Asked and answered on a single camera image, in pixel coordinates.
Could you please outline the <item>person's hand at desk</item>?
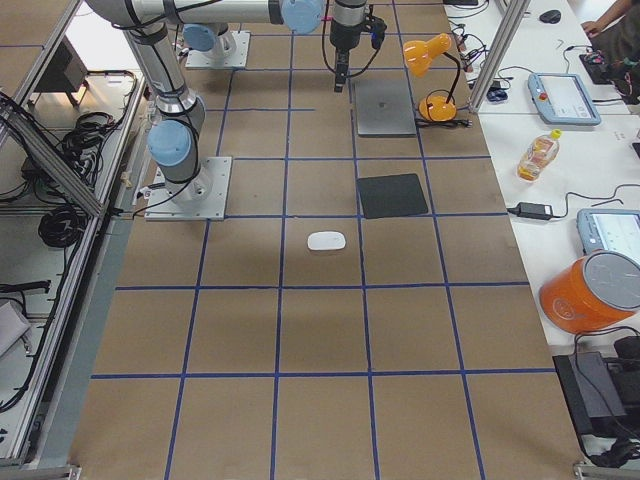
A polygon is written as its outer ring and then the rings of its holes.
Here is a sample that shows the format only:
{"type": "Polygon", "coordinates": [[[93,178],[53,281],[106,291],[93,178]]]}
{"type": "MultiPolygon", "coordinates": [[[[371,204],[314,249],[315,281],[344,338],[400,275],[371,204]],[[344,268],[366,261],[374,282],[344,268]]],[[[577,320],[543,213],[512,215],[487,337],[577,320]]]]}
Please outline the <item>person's hand at desk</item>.
{"type": "Polygon", "coordinates": [[[594,38],[607,28],[607,24],[599,20],[585,21],[581,24],[581,27],[588,38],[594,38]]]}

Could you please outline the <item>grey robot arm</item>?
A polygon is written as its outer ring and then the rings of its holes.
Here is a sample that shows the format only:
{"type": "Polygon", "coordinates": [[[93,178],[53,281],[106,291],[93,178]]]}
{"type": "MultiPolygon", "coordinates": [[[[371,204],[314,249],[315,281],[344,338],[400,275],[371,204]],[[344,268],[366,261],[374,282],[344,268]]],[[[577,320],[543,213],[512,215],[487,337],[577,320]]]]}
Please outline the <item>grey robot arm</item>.
{"type": "Polygon", "coordinates": [[[189,154],[197,150],[194,109],[204,107],[187,86],[168,40],[167,25],[177,26],[266,23],[285,25],[296,34],[313,32],[331,16],[322,38],[335,49],[334,63],[326,68],[334,75],[334,91],[340,93],[348,79],[350,52],[364,33],[379,51],[386,23],[374,15],[365,1],[90,1],[90,8],[112,27],[124,32],[134,57],[158,99],[162,119],[184,121],[193,132],[189,154]]]}
{"type": "Polygon", "coordinates": [[[229,56],[236,50],[236,41],[227,23],[185,24],[183,38],[192,50],[213,57],[229,56]]]}

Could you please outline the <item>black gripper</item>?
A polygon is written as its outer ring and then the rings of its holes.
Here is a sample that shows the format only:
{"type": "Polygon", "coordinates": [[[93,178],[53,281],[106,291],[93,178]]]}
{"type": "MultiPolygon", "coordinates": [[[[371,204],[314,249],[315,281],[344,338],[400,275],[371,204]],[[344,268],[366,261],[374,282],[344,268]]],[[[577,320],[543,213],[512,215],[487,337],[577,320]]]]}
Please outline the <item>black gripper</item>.
{"type": "Polygon", "coordinates": [[[342,92],[347,80],[348,56],[359,45],[361,34],[366,30],[367,21],[356,25],[344,25],[336,19],[331,21],[330,42],[335,49],[334,91],[342,92]]]}

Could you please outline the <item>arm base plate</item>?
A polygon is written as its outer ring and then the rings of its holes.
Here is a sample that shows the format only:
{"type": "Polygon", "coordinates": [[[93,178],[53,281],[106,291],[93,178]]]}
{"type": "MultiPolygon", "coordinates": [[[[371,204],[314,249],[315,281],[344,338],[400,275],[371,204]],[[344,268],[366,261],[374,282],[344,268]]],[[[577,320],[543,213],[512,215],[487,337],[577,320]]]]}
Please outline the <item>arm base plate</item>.
{"type": "Polygon", "coordinates": [[[249,31],[216,34],[204,25],[189,24],[184,31],[189,48],[185,66],[196,70],[244,69],[250,37],[249,31]]]}
{"type": "Polygon", "coordinates": [[[143,211],[149,221],[222,221],[226,213],[232,158],[206,157],[200,163],[200,172],[185,189],[167,183],[159,167],[154,180],[164,183],[149,196],[149,205],[143,211]]]}

